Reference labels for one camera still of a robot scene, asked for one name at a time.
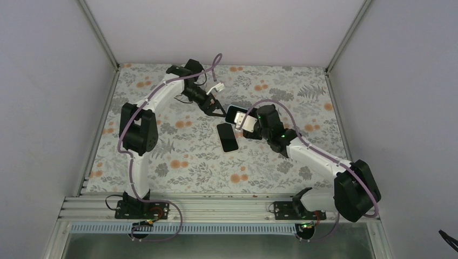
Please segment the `light blue phone case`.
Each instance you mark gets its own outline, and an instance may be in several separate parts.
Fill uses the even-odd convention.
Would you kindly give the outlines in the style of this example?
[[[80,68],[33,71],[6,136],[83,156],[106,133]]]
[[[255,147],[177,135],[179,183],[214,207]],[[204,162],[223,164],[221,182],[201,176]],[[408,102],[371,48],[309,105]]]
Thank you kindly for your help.
[[[241,124],[245,119],[245,124],[255,124],[257,118],[248,114],[248,110],[239,106],[230,105],[226,111],[225,122],[229,124]]]

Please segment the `green phone black screen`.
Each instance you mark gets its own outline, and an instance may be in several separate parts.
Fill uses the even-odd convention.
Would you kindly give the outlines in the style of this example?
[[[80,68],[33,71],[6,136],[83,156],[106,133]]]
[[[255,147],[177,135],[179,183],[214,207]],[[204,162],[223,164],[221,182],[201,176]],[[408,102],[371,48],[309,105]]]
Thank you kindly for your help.
[[[247,109],[238,106],[230,105],[227,108],[225,121],[229,124],[235,124],[234,120],[238,112],[247,113]]]

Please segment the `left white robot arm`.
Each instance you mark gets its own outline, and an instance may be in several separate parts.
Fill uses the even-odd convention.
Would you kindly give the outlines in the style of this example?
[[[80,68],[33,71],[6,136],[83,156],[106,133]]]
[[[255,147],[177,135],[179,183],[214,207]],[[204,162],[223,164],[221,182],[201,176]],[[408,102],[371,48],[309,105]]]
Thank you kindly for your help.
[[[189,59],[184,66],[172,65],[161,83],[137,103],[125,103],[120,114],[118,151],[129,158],[129,183],[115,208],[116,219],[151,219],[166,217],[170,206],[165,201],[150,201],[147,179],[151,153],[159,136],[156,114],[176,96],[182,95],[197,104],[209,117],[225,117],[226,112],[211,91],[203,90],[197,80],[213,72],[222,57],[218,54],[213,65],[205,70],[201,63]]]

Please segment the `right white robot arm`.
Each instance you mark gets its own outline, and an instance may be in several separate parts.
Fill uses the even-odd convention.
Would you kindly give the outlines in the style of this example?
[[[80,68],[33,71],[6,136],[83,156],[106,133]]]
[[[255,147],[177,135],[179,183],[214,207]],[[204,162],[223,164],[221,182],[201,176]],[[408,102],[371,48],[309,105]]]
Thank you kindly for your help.
[[[350,222],[377,217],[381,193],[369,165],[333,156],[306,140],[298,131],[286,128],[274,105],[237,112],[233,120],[245,138],[264,139],[271,150],[302,162],[311,171],[332,182],[332,191],[307,187],[292,197],[296,218],[307,219],[318,211],[337,212]]]

